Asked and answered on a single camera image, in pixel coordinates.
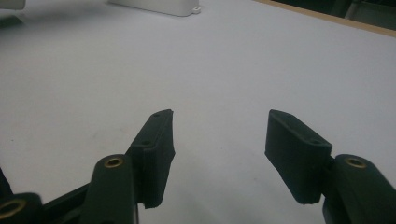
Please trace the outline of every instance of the white table surface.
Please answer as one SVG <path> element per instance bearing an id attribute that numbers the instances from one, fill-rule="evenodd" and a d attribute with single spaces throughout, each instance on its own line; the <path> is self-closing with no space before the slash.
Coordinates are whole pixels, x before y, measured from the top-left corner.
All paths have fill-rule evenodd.
<path id="1" fill-rule="evenodd" d="M 268 111 L 289 112 L 396 186 L 396 39 L 249 0 L 178 18 L 105 1 L 2 10 L 0 165 L 44 203 L 124 153 L 171 108 L 176 157 L 142 223 L 324 223 L 265 158 Z"/>

